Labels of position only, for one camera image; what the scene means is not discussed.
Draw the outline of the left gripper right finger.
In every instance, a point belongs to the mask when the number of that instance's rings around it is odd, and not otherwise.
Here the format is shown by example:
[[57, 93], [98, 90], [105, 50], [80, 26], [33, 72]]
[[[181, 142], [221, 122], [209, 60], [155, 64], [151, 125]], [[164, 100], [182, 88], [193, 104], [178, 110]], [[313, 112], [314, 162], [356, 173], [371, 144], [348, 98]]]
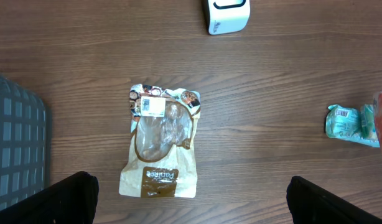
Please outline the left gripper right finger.
[[294, 224], [382, 224], [382, 219], [301, 176], [292, 177], [286, 200]]

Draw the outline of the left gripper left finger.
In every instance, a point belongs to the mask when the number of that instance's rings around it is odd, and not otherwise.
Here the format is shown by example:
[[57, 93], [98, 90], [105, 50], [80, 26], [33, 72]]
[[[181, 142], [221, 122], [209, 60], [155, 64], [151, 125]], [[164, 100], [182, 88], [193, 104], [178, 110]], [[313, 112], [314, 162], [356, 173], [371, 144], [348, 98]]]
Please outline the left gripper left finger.
[[80, 171], [1, 210], [0, 224], [93, 223], [98, 193], [98, 179]]

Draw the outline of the teal white snack packet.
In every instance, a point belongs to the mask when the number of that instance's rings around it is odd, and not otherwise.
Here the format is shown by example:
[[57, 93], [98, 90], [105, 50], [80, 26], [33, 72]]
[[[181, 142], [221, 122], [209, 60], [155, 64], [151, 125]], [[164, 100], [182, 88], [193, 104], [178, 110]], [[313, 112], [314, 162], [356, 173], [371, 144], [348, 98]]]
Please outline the teal white snack packet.
[[328, 109], [329, 112], [325, 120], [325, 133], [329, 138], [379, 148], [378, 140], [363, 137], [361, 113], [357, 109], [344, 108], [340, 105], [330, 105]]

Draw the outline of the beige bread bag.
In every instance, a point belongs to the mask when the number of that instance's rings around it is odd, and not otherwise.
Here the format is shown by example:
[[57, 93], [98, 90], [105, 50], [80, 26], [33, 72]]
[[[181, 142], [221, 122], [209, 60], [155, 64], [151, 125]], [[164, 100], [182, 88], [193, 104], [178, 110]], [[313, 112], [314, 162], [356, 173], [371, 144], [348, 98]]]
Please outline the beige bread bag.
[[120, 173], [119, 194], [194, 198], [200, 94], [136, 84], [129, 91], [129, 105], [131, 142], [128, 163]]

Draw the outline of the small teal packet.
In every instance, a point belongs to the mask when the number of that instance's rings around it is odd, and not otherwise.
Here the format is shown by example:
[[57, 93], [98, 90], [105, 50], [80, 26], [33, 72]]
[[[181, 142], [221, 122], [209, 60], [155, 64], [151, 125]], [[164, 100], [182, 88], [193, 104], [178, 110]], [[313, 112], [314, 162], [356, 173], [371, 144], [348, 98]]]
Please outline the small teal packet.
[[360, 108], [361, 115], [361, 131], [365, 139], [377, 141], [378, 137], [375, 129], [373, 106], [363, 105]]

